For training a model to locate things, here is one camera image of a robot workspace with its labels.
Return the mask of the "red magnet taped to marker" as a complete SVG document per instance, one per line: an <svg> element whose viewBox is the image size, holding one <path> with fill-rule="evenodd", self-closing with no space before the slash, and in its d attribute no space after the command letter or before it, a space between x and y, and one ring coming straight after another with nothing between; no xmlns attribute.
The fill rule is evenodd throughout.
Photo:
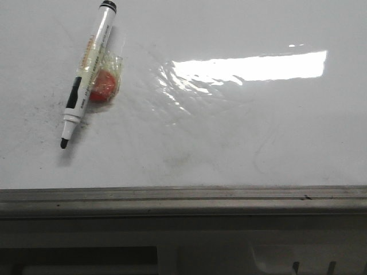
<svg viewBox="0 0 367 275"><path fill-rule="evenodd" d="M92 82L89 99L93 103L105 103L112 100L119 92L123 71L121 56L107 52Z"/></svg>

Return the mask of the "white black whiteboard marker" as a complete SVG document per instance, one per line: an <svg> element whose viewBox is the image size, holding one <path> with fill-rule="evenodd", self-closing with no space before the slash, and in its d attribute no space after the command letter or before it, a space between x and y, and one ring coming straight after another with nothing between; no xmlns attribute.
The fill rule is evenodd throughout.
<svg viewBox="0 0 367 275"><path fill-rule="evenodd" d="M77 68L76 77L65 107L63 115L64 128L60 142L62 149L67 147L76 127L84 117L93 87L93 80L106 52L116 14L117 7L113 1L103 1L98 8L96 22Z"/></svg>

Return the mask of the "white whiteboard surface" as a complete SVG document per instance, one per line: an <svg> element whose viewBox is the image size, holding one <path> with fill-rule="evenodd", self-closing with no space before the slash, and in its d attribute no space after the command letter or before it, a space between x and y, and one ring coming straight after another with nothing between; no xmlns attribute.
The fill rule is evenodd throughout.
<svg viewBox="0 0 367 275"><path fill-rule="evenodd" d="M1 2L1 187L366 184L365 1L117 1L122 83L61 149L99 1Z"/></svg>

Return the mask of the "white base panel below board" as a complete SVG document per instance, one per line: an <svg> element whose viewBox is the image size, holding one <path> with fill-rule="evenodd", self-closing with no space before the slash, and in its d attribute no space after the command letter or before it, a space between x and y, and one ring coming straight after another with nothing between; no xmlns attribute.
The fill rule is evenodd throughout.
<svg viewBox="0 0 367 275"><path fill-rule="evenodd" d="M2 274L365 274L366 216L3 219Z"/></svg>

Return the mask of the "grey aluminium whiteboard frame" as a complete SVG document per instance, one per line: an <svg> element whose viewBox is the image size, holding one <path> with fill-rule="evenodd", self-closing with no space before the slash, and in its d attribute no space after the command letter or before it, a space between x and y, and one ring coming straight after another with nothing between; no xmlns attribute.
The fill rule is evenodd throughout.
<svg viewBox="0 0 367 275"><path fill-rule="evenodd" d="M365 213L365 186L45 188L1 191L2 219Z"/></svg>

